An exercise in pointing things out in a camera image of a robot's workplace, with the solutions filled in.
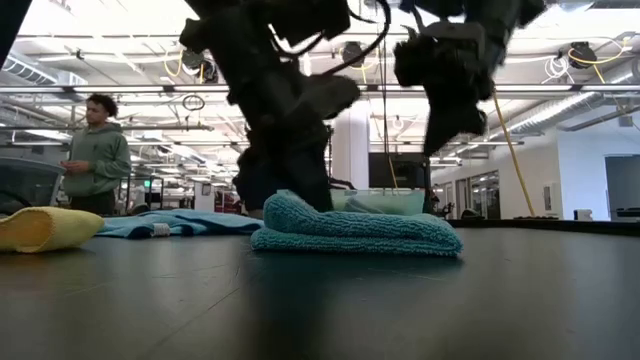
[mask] desk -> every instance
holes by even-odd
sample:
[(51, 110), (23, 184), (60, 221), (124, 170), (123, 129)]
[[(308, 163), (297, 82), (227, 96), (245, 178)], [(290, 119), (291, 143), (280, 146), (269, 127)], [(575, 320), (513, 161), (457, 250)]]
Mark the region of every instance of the desk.
[(640, 240), (459, 229), (459, 259), (97, 238), (0, 256), (0, 359), (639, 359)]

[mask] white wall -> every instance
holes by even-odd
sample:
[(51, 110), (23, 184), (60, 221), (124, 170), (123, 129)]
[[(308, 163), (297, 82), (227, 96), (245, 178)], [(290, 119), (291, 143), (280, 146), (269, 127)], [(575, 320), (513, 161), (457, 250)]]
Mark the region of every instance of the white wall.
[[(593, 119), (593, 115), (585, 114), (581, 120)], [(634, 121), (640, 126), (640, 116), (635, 115)], [(635, 154), (640, 154), (640, 130), (620, 128), (617, 120), (577, 132), (560, 132), (558, 156), (565, 218), (572, 219), (575, 209), (590, 209), (594, 220), (610, 220), (605, 157)]]
[[(556, 132), (549, 131), (544, 136), (526, 138), (525, 145), (515, 146), (515, 150), (536, 216), (547, 215), (543, 187), (554, 182), (560, 183)], [(464, 160), (463, 163), (464, 166), (459, 168), (434, 171), (431, 175), (432, 184), (443, 185), (453, 181), (455, 186), (456, 180), (498, 170), (502, 219), (530, 216), (507, 146), (496, 147), (488, 160)]]

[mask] yellow towel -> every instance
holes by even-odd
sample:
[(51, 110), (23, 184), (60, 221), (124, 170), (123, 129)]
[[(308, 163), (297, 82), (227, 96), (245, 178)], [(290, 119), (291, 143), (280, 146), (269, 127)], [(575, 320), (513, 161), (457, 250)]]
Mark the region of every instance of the yellow towel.
[(97, 215), (33, 207), (0, 219), (0, 251), (37, 253), (84, 244), (104, 226)]

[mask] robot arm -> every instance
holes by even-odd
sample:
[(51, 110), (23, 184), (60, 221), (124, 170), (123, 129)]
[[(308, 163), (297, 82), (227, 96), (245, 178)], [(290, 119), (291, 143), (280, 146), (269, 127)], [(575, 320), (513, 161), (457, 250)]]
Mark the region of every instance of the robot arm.
[[(196, 52), (211, 52), (229, 86), (228, 102), (240, 107), (250, 127), (250, 147), (239, 160), (240, 197), (248, 200), (244, 198), (253, 196), (250, 188), (261, 182), (259, 175), (247, 178), (243, 173), (262, 169), (260, 174), (317, 210), (332, 210), (324, 162), (330, 134), (323, 121), (360, 97), (353, 80), (335, 73), (379, 45), (390, 23), (387, 1), (378, 0), (386, 31), (361, 56), (310, 76), (299, 70), (300, 54), (278, 48), (269, 26), (292, 46), (317, 36), (305, 49), (310, 50), (322, 38), (331, 39), (350, 27), (347, 0), (185, 1), (201, 20), (187, 20), (180, 42)], [(467, 15), (465, 24), (442, 21), (422, 27), (394, 50), (400, 85), (422, 85), (429, 97), (428, 156), (459, 132), (484, 131), (484, 114), (476, 103), (491, 95), (491, 76), (513, 28), (530, 21), (544, 5), (542, 0), (406, 0), (401, 6), (417, 14), (416, 7), (442, 19)]]

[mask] microfiber cloth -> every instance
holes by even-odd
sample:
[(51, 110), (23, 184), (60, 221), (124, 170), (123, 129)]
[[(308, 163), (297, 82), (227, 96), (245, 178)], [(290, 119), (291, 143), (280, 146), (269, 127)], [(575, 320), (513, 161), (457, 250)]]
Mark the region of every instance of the microfiber cloth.
[(262, 220), (235, 214), (190, 209), (149, 211), (137, 216), (105, 219), (97, 236), (146, 239), (154, 236), (250, 235)]
[(54, 207), (32, 207), (0, 219), (0, 251), (37, 253), (77, 247), (104, 221), (100, 216)]
[(253, 233), (254, 250), (456, 256), (462, 241), (446, 221), (357, 212), (318, 213), (298, 197), (275, 194), (265, 203), (265, 228)]

